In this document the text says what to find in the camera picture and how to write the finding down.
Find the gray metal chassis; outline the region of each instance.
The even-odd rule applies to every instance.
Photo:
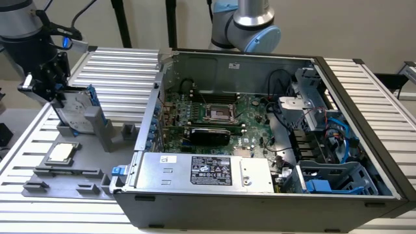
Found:
[[[187,61],[181,65],[183,54],[185,57],[201,57],[203,62],[193,64]],[[309,60],[328,87],[332,95],[329,100],[335,102],[348,122],[352,123],[352,130],[359,138],[365,139],[365,151],[369,152],[371,161],[392,191],[392,196],[260,195],[216,193],[213,191],[195,192],[168,188],[163,190],[139,189],[136,181],[140,176],[140,168],[145,167],[141,163],[145,153],[136,148],[137,152],[132,159],[125,186],[112,187],[117,203],[133,226],[139,228],[344,233],[377,217],[396,217],[415,207],[415,189],[403,175],[401,168],[397,165],[387,167],[387,162],[393,162],[392,153],[416,152],[416,146],[408,144],[408,141],[415,141],[416,138],[405,137],[415,134],[416,121],[397,100],[389,96],[364,64],[357,64],[347,59],[324,60],[320,57],[304,56],[219,54],[191,50],[173,51],[172,58],[176,62],[175,66],[179,66],[179,69],[173,69],[175,74],[187,76],[192,72],[208,71],[200,75],[203,76],[200,80],[207,80],[207,82],[197,84],[203,90],[217,88],[216,82],[220,81],[209,79],[215,76],[229,79],[229,82],[225,82],[225,85],[228,84],[225,91],[243,93],[252,92],[252,86],[255,89],[261,89],[260,85],[244,79],[247,78],[244,72],[248,73],[248,76],[257,74],[264,77],[268,70],[263,67],[268,66],[265,62],[268,59],[281,59],[283,61],[295,61],[295,63]],[[243,70],[237,73],[241,79],[239,81],[231,75],[224,64],[245,65],[248,59],[259,59],[263,64],[253,71]],[[217,64],[216,70],[209,70],[208,68],[215,64]],[[181,66],[191,71],[184,74]],[[283,62],[281,66],[285,69],[292,68],[289,62]],[[401,134],[395,129],[397,124],[403,127],[405,125]]]

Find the black robot arm segment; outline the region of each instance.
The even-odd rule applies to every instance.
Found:
[[[32,0],[0,2],[0,43],[25,75],[19,90],[39,101],[60,100],[71,76],[67,53],[59,51],[69,48],[55,45],[53,35],[83,39],[76,28],[49,21]]]

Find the power supply label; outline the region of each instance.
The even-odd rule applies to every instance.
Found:
[[[233,185],[232,164],[228,157],[192,157],[191,183]]]

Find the blue latch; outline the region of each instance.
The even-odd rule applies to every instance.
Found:
[[[113,167],[111,171],[112,176],[124,176],[125,167]]]
[[[332,190],[329,182],[323,179],[312,179],[307,181],[307,189],[312,194],[349,194],[360,195],[364,191],[364,187],[360,186],[352,190]]]

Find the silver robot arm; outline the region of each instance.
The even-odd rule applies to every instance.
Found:
[[[73,26],[49,21],[32,0],[0,1],[0,44],[25,76],[17,89],[35,100],[60,103],[59,90],[68,86],[71,76],[67,53],[61,51],[72,44],[68,48],[55,45],[53,35],[83,39]]]
[[[213,6],[211,50],[271,53],[280,41],[268,0],[219,0]]]

